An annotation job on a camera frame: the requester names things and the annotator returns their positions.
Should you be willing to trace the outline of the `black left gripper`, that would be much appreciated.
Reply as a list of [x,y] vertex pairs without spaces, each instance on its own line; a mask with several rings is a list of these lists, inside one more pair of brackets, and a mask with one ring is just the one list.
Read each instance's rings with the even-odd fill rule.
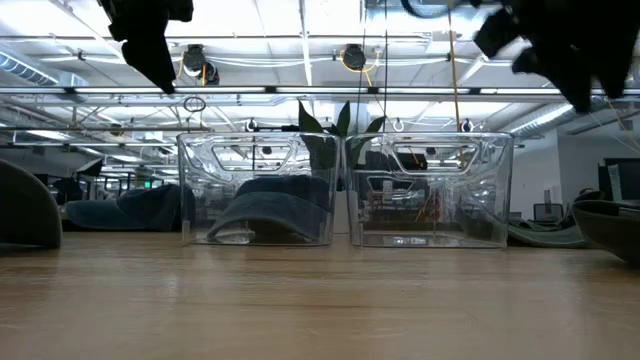
[[[109,32],[124,41],[122,53],[128,65],[165,94],[173,94],[175,71],[164,35],[169,21],[190,22],[193,0],[97,0],[111,24]],[[151,36],[147,39],[133,39]]]

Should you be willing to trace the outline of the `long ceiling light bar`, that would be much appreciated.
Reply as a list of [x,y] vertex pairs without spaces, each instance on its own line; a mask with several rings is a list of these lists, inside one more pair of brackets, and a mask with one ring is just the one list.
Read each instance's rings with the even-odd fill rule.
[[[140,94],[165,95],[156,87],[0,87],[2,95],[89,95],[89,94]],[[553,88],[480,88],[480,87],[331,87],[331,86],[222,86],[175,87],[175,94],[320,94],[320,95],[514,95],[559,96]]]

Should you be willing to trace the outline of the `black office chair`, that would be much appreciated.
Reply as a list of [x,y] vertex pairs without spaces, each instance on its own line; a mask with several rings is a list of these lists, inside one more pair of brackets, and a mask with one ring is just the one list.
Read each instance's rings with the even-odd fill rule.
[[564,207],[557,203],[537,203],[533,205],[536,222],[558,222],[564,218]]

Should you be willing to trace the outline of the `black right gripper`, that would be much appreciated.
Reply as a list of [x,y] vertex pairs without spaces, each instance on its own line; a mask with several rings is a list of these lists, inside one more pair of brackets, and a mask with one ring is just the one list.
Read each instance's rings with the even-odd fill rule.
[[[500,0],[474,36],[489,58],[518,37],[534,45],[573,46],[595,55],[595,76],[612,99],[623,96],[640,33],[640,0]],[[571,48],[529,47],[512,63],[513,73],[545,77],[577,113],[591,110],[591,75]]]

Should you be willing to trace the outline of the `blue baseball cap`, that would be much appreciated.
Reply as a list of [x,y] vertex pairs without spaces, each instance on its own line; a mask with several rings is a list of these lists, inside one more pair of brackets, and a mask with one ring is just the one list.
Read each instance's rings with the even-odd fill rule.
[[74,225],[102,231],[180,231],[195,221],[195,196],[187,187],[169,184],[134,189],[113,200],[78,200],[65,208]]
[[319,244],[332,216],[332,194],[321,177],[256,177],[240,186],[207,237],[220,240],[223,232],[238,226],[259,241]]

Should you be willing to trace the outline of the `black computer monitor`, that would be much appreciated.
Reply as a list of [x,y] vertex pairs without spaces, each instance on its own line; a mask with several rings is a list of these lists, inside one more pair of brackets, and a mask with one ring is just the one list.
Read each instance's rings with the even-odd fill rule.
[[640,203],[640,158],[605,158],[598,183],[605,200]]

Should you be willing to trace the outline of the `green plant in white pot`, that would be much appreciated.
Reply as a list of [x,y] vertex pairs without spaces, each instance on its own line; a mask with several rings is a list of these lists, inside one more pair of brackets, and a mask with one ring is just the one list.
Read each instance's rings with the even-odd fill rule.
[[333,234],[347,235],[349,232],[348,205],[345,190],[345,170],[342,166],[342,151],[348,155],[359,154],[364,145],[354,143],[345,146],[346,138],[358,135],[358,122],[352,125],[351,103],[347,101],[339,110],[337,119],[329,126],[322,126],[320,121],[313,117],[301,101],[298,101],[298,127],[303,132],[301,136],[310,155],[310,165],[313,175],[323,178],[329,177],[329,170],[336,170],[336,191],[338,192],[338,209],[333,215]]

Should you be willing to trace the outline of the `clear plastic bin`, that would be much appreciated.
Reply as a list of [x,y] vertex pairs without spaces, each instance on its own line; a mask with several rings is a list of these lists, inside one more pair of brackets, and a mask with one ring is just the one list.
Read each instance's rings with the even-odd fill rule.
[[505,247],[511,135],[365,133],[347,138],[343,150],[353,245]]
[[227,208],[241,185],[256,177],[313,175],[303,132],[186,133],[178,137],[179,182],[195,196],[195,221],[183,221],[186,243],[208,245],[326,246],[332,240],[336,170],[327,180],[333,188],[332,216],[319,244],[259,241],[238,226],[211,240],[207,233]]

